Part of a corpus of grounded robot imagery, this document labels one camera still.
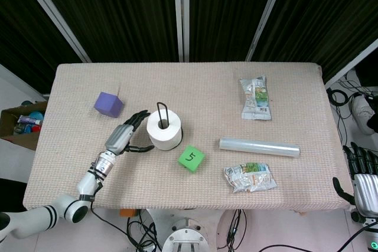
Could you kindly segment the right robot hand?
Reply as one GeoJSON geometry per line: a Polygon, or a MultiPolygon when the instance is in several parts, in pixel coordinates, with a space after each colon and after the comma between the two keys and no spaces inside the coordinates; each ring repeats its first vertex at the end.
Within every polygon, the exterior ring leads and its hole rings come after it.
{"type": "Polygon", "coordinates": [[[351,218],[355,222],[370,224],[377,221],[377,152],[351,142],[343,146],[353,185],[353,195],[346,193],[339,180],[333,178],[333,187],[339,197],[355,209],[351,218]]]}

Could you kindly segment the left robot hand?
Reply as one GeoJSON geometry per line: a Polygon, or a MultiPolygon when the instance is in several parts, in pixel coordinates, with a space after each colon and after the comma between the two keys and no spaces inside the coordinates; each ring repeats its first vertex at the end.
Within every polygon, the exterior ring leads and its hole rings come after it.
{"type": "Polygon", "coordinates": [[[153,150],[154,145],[138,147],[130,145],[130,140],[143,120],[150,116],[148,110],[142,110],[133,114],[126,122],[118,125],[105,143],[107,151],[119,156],[124,152],[145,153],[153,150]]]}

